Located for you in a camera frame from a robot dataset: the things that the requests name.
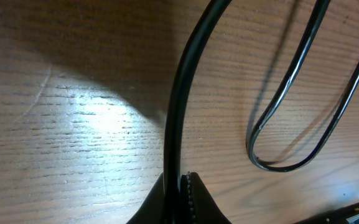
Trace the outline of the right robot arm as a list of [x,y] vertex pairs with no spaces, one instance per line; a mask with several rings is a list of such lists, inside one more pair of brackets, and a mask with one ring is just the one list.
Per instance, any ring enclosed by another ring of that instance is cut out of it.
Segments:
[[359,224],[359,202],[321,213],[296,224]]

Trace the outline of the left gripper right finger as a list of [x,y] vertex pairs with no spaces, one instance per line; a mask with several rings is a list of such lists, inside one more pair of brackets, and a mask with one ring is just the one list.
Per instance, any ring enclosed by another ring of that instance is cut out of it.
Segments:
[[200,176],[188,172],[181,176],[180,198],[182,223],[189,224],[230,224],[231,222],[218,208]]

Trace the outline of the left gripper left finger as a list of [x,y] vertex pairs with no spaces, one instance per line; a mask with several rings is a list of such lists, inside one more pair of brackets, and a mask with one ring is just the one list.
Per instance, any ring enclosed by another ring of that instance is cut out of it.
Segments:
[[164,175],[161,174],[138,211],[127,224],[163,224],[165,223]]

